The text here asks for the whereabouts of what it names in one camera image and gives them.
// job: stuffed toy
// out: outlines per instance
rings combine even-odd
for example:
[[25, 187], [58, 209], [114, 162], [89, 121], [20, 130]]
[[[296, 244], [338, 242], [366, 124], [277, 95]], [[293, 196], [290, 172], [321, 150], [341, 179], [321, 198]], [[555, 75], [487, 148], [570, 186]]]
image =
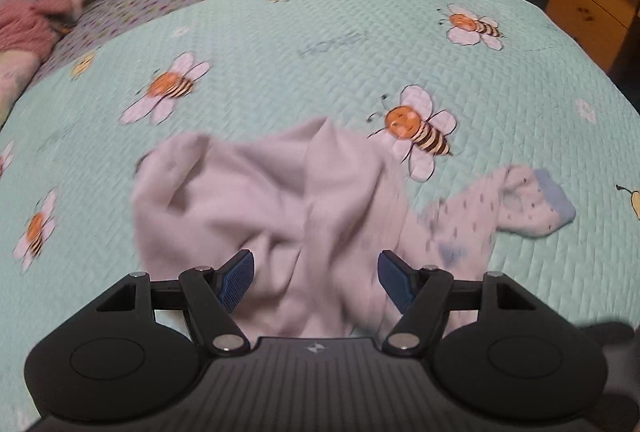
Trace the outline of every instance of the stuffed toy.
[[0, 127], [81, 14], [82, 0], [9, 0], [0, 5]]

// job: bed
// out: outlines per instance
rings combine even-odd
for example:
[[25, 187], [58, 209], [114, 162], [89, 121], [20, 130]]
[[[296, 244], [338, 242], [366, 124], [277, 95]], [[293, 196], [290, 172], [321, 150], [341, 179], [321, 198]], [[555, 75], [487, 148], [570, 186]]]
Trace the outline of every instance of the bed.
[[[22, 381], [33, 345], [138, 268], [129, 196], [149, 149], [182, 130], [247, 141], [318, 115], [368, 134], [382, 127], [367, 122], [381, 96], [397, 102], [409, 84], [458, 120], [453, 157], [436, 157], [427, 182], [407, 179], [413, 205], [509, 163], [548, 169], [575, 221], [538, 240], [498, 234], [490, 268], [572, 322], [640, 322], [640, 119], [535, 6], [193, 0], [164, 14], [169, 7], [149, 12], [145, 1], [112, 0], [89, 13], [0, 132], [10, 161], [0, 177], [2, 430], [37, 418]], [[134, 6], [150, 16], [124, 21]], [[478, 32], [455, 31], [469, 22]], [[149, 116], [123, 126], [127, 108], [187, 51], [210, 64], [194, 92], [158, 125]], [[48, 238], [27, 269], [14, 249], [43, 212]]]

